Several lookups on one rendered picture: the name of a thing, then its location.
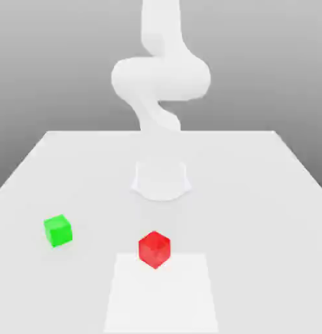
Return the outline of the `small red cube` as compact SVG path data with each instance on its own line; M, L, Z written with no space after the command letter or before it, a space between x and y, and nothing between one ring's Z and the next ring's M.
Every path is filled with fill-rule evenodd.
M168 237L152 231L139 240L139 259L154 269L158 269L171 255L171 241Z

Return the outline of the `small green cube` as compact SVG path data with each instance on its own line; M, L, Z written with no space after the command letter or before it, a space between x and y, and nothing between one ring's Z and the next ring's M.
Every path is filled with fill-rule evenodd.
M44 221L46 239L52 247L72 241L72 227L64 215L58 215Z

